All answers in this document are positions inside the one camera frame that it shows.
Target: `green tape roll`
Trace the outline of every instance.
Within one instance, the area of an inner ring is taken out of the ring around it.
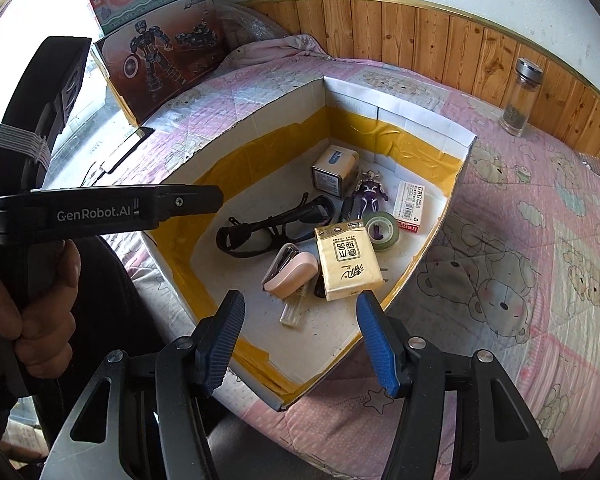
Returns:
[[[365,223],[366,232],[369,234],[369,238],[371,238],[371,244],[376,253],[393,247],[398,241],[400,229],[398,228],[398,222],[395,221],[393,215],[385,213],[384,211],[367,213],[364,215],[363,221]],[[380,234],[382,235],[381,240],[376,240],[374,238],[374,228],[376,226],[380,228]]]

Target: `sunglasses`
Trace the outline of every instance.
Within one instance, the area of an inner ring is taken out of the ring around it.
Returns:
[[[242,224],[234,217],[229,217],[231,226],[221,227],[216,234],[216,245],[223,253],[230,254],[235,258],[251,258],[260,256],[269,251],[279,251],[284,244],[297,244],[310,240],[314,237],[314,228],[331,223],[335,213],[333,202],[324,195],[319,195],[307,202],[309,194],[304,193],[299,205],[289,211],[270,216],[261,222]],[[287,235],[286,228],[289,224],[294,225],[293,235]],[[307,231],[303,224],[311,225]],[[250,240],[254,233],[264,234],[252,240],[250,250],[237,249]]]

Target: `bed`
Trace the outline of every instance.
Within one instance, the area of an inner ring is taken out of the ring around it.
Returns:
[[[156,132],[98,184],[161,182],[253,110],[323,75],[461,124],[478,139],[453,211],[392,315],[443,351],[495,352],[559,468],[590,465],[600,451],[600,177],[535,128],[509,136],[496,124],[498,109],[471,95],[380,62],[329,58],[310,37],[280,41],[292,45],[281,59],[226,72],[164,105],[148,123]],[[190,333],[192,322],[139,235],[109,242],[165,340]],[[362,346],[286,412],[270,409],[230,370],[216,397],[281,446],[346,479],[381,477],[402,404],[378,385]],[[454,402],[448,394],[436,478],[450,468]]]

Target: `gray fabric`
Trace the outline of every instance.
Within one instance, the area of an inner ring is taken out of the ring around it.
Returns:
[[[333,477],[254,430],[233,414],[209,436],[222,480],[332,480]]]

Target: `person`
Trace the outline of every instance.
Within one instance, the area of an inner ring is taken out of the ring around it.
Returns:
[[[137,356],[164,347],[125,268],[99,237],[67,240],[54,284],[21,312],[0,281],[0,335],[14,341],[28,373],[45,380],[34,403],[48,443],[109,351]],[[16,401],[0,370],[0,438]],[[226,412],[212,399],[200,409],[207,433]]]

